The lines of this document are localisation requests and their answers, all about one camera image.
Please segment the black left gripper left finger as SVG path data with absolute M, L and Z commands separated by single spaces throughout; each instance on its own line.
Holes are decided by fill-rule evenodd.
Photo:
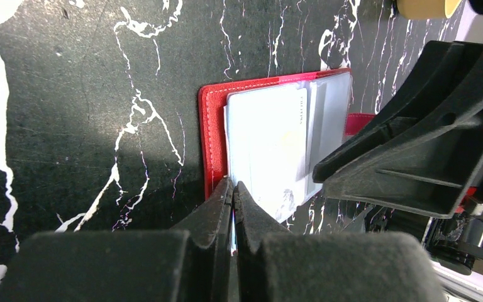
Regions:
M 226 301 L 233 184 L 167 230 L 37 233 L 0 301 Z

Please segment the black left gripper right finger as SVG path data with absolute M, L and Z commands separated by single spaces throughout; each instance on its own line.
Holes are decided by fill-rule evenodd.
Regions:
M 233 193 L 242 301 L 444 301 L 429 257 L 407 233 L 296 235 L 244 183 Z

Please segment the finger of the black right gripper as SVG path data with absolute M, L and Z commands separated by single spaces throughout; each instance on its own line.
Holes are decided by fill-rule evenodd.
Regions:
M 327 198 L 451 218 L 483 204 L 483 44 L 428 42 L 393 98 L 314 167 Z

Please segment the red card holder wallet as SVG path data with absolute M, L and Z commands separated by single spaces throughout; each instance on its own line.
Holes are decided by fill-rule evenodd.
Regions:
M 197 100 L 204 161 L 204 197 L 209 198 L 220 180 L 228 174 L 228 149 L 223 107 L 227 105 L 227 97 L 230 93 L 322 79 L 338 74 L 350 74 L 350 69 L 340 68 L 224 82 L 200 88 Z

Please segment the silver VIP card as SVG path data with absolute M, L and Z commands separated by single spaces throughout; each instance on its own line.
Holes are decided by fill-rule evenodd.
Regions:
M 225 106 L 229 175 L 279 223 L 305 199 L 307 96 L 286 84 L 232 93 Z

